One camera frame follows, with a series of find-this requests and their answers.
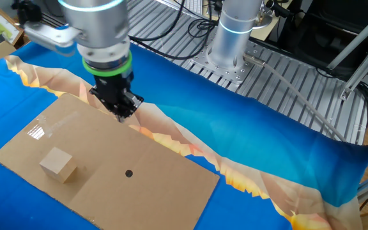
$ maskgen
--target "small cardboard cube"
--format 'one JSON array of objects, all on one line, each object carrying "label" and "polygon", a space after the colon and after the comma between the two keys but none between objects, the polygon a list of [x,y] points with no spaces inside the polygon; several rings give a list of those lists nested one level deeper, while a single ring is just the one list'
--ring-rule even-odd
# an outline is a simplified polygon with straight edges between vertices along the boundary
[{"label": "small cardboard cube", "polygon": [[61,183],[64,183],[77,167],[75,159],[58,148],[52,148],[39,164],[48,176]]}]

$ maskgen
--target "blue light ring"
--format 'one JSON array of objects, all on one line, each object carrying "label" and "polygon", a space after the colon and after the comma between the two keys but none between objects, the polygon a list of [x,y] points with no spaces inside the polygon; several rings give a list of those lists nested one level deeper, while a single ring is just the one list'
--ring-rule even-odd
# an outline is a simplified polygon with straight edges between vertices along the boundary
[{"label": "blue light ring", "polygon": [[233,31],[232,29],[228,29],[227,27],[225,27],[225,26],[223,25],[223,23],[221,22],[221,20],[220,20],[220,25],[221,25],[224,29],[228,30],[229,32],[231,32],[231,33],[235,33],[235,34],[238,34],[238,35],[243,35],[243,34],[245,34],[245,33],[250,33],[250,32],[252,31],[252,29],[253,29],[253,28],[251,28],[250,30],[248,30],[248,31],[243,31],[243,32]]},{"label": "blue light ring", "polygon": [[87,8],[87,7],[72,6],[72,5],[69,5],[68,3],[64,2],[63,0],[59,0],[59,3],[63,7],[68,8],[69,10],[75,10],[75,11],[78,11],[78,12],[99,12],[99,11],[103,11],[103,10],[108,10],[112,7],[117,6],[121,2],[123,2],[123,0],[114,0],[112,2],[109,2],[109,3],[101,5],[101,6],[94,6],[94,7]]}]

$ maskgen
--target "black dot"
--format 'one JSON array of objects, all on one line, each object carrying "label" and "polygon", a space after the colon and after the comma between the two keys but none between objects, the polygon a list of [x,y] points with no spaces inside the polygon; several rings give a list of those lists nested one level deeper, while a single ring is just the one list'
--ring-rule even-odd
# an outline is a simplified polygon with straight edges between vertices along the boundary
[{"label": "black dot", "polygon": [[127,171],[126,171],[126,176],[127,176],[128,178],[131,178],[131,177],[133,176],[133,171],[131,171],[131,170],[127,170]]}]

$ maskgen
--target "blue fabric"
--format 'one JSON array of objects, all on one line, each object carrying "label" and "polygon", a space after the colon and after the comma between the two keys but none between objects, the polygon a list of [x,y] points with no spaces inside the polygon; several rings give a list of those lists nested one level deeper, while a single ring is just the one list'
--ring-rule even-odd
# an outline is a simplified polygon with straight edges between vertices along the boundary
[{"label": "blue fabric", "polygon": [[[340,206],[354,198],[368,163],[368,146],[330,140],[260,104],[132,46],[132,91],[154,103],[223,157],[318,189]],[[63,57],[35,45],[14,55],[24,62],[66,68],[94,84],[81,57]],[[0,60],[0,148],[56,97],[27,88]],[[191,160],[214,171],[205,159]],[[272,202],[226,185],[221,178],[197,229],[291,229]],[[62,204],[0,165],[0,229],[94,229]]]}]

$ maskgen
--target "green ring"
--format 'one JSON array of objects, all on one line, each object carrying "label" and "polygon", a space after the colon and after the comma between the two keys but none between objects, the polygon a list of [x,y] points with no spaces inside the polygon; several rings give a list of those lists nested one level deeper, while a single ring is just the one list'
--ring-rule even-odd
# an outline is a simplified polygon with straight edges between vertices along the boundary
[{"label": "green ring", "polygon": [[114,77],[116,75],[119,75],[121,73],[124,73],[126,72],[129,68],[132,67],[132,60],[133,60],[133,57],[132,57],[132,53],[129,52],[128,53],[128,59],[127,59],[127,62],[126,64],[124,64],[122,67],[120,68],[117,68],[115,70],[112,70],[112,71],[100,71],[100,70],[95,70],[93,69],[92,67],[90,67],[86,61],[84,60],[84,58],[82,58],[82,62],[83,62],[83,66],[84,68],[91,74],[93,75],[96,75],[96,76],[99,76],[99,77]]}]

